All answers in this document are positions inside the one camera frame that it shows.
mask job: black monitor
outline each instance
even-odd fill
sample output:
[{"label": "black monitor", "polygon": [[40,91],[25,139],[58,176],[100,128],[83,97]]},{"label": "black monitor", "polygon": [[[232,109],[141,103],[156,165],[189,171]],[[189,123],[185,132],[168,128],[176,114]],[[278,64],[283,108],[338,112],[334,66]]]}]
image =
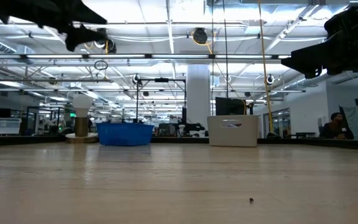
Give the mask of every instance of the black monitor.
[{"label": "black monitor", "polygon": [[245,100],[216,97],[216,115],[245,115],[247,106]]}]

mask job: ceiling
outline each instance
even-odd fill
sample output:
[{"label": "ceiling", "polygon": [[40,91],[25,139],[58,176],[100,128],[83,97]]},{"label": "ceiling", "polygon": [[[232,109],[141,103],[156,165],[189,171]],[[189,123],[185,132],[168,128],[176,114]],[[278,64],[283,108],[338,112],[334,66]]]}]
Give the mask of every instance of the ceiling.
[{"label": "ceiling", "polygon": [[[109,37],[117,46],[117,54],[210,54],[205,45],[197,45],[191,38],[191,33],[197,27],[205,28],[212,42],[212,33],[216,35],[214,44],[210,44],[214,54],[260,55],[262,53],[262,39],[260,34],[259,10],[257,1],[226,0],[223,11],[222,1],[215,1],[214,16],[211,16],[211,1],[200,0],[83,0],[92,10],[108,20],[106,26],[86,24],[86,27],[95,29],[105,27]],[[291,51],[318,44],[326,37],[324,23],[335,13],[342,11],[349,1],[327,0],[274,0],[263,1],[262,20],[264,45],[268,55],[289,55]],[[326,2],[327,5],[310,5],[310,2]],[[24,45],[32,49],[34,54],[104,54],[93,43],[77,46],[75,52],[68,52],[64,44],[65,36],[56,30],[46,27],[40,29],[37,25],[12,17],[8,25],[0,21],[0,41],[8,46]],[[177,78],[185,79],[187,66],[191,63],[207,63],[210,70],[214,70],[214,78],[220,81],[216,86],[214,96],[226,93],[217,90],[226,88],[225,76],[229,75],[231,88],[236,90],[264,89],[264,66],[262,60],[224,60],[217,63],[212,61],[197,62],[194,60],[152,60],[152,59],[109,59],[109,68],[104,71],[94,69],[95,60],[37,59],[33,64],[26,64],[15,60],[0,59],[0,78],[25,77],[57,79],[102,79],[109,82],[86,82],[81,84],[84,89],[113,89],[123,90],[134,87],[132,78],[138,74],[141,78]],[[267,60],[267,74],[275,77],[275,86],[285,85],[299,78],[301,74],[281,64],[279,60]],[[67,83],[56,85],[48,83],[37,84],[37,88],[62,89],[69,88]],[[150,92],[148,99],[183,99],[175,83],[150,82],[146,88],[166,89],[165,92]],[[39,92],[48,96],[50,92]],[[120,104],[121,108],[133,108],[134,93],[96,92],[99,96],[95,103],[104,108],[110,103]],[[259,99],[260,93],[254,93],[250,99]],[[149,114],[178,113],[181,105],[175,102],[166,105],[166,102],[155,101],[152,106],[144,106]]]}]

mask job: white column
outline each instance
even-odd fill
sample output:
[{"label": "white column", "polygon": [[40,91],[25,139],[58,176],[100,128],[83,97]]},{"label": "white column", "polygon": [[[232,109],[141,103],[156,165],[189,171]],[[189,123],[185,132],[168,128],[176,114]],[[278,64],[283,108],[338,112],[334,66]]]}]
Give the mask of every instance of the white column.
[{"label": "white column", "polygon": [[206,130],[207,117],[211,115],[209,76],[208,65],[187,66],[187,122],[201,123]]}]

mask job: blue plastic bin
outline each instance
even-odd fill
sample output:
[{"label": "blue plastic bin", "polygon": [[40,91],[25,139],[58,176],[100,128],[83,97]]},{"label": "blue plastic bin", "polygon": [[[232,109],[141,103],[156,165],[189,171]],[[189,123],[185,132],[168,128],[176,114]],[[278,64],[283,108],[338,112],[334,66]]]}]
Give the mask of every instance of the blue plastic bin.
[{"label": "blue plastic bin", "polygon": [[96,124],[99,142],[105,146],[141,146],[150,144],[152,125],[136,123]]}]

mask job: man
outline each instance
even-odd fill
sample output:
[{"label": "man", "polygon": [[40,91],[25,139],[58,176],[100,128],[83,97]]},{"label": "man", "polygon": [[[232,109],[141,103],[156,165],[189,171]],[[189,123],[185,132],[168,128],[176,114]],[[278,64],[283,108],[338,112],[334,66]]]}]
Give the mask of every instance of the man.
[{"label": "man", "polygon": [[341,113],[333,113],[331,122],[324,125],[320,137],[327,139],[347,139],[346,128],[342,125],[343,117]]}]

